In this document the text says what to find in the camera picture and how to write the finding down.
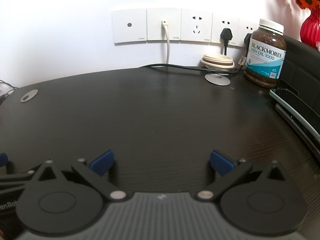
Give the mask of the black box on desk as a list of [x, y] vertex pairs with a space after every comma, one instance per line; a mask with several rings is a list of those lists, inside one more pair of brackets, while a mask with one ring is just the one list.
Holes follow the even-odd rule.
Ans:
[[278, 88], [290, 90], [319, 113], [319, 51], [286, 35], [284, 41], [286, 55]]

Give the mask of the brown fish oil bottle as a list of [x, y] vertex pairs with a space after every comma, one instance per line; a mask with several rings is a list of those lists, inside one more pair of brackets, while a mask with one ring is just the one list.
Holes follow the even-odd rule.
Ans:
[[244, 77], [266, 88], [274, 88], [281, 74], [286, 55], [284, 26], [260, 19], [259, 27], [250, 37]]

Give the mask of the silver desk grommet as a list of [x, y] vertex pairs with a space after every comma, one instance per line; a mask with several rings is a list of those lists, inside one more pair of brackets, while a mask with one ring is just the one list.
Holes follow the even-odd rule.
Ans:
[[21, 103], [25, 103], [25, 102], [30, 101], [35, 96], [37, 96], [38, 92], [39, 91], [37, 89], [33, 89], [33, 90], [29, 91], [28, 93], [26, 93], [24, 96], [21, 97], [20, 102]]
[[219, 74], [206, 74], [204, 77], [208, 82], [217, 86], [228, 86], [231, 83], [227, 77]]

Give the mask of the white wall socket panel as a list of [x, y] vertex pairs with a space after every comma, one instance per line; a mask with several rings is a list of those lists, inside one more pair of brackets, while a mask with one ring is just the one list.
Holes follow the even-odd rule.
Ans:
[[231, 29], [230, 46], [243, 47], [244, 38], [258, 27], [257, 18], [231, 15], [222, 9], [126, 9], [112, 16], [115, 44], [171, 41], [222, 44], [225, 28]]

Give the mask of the silver desk grommet left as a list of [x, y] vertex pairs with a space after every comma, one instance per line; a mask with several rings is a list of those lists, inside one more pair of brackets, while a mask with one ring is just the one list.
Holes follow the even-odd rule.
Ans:
[[20, 102], [21, 103], [25, 103], [25, 102], [30, 101], [35, 96], [37, 96], [38, 92], [39, 91], [37, 89], [33, 89], [33, 90], [29, 91], [28, 93], [26, 93], [24, 96], [21, 97]]

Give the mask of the red ribbed vase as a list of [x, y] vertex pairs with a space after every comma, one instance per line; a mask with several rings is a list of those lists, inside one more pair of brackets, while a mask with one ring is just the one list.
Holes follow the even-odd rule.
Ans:
[[319, 50], [319, 8], [312, 10], [300, 29], [300, 39], [304, 44]]

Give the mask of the black power plug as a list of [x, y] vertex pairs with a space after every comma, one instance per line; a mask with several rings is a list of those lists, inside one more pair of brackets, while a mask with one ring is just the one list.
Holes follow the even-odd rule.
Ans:
[[227, 47], [228, 47], [229, 41], [233, 38], [231, 29], [224, 28], [220, 34], [220, 38], [223, 40], [224, 55], [227, 55]]
[[244, 38], [244, 45], [245, 45], [246, 48], [248, 48], [248, 46], [249, 46], [251, 35], [252, 35], [251, 33], [247, 33], [245, 38]]

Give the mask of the silver desk grommet right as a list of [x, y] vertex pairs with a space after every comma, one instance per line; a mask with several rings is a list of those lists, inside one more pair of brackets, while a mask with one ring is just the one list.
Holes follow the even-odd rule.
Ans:
[[228, 86], [231, 83], [227, 77], [219, 74], [206, 74], [204, 77], [208, 82], [217, 86]]

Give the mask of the dark phone on desk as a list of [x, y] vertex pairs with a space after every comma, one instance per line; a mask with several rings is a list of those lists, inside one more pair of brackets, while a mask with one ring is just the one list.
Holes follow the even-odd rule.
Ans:
[[269, 95], [276, 101], [276, 110], [296, 130], [319, 158], [319, 115], [288, 89], [273, 88]]

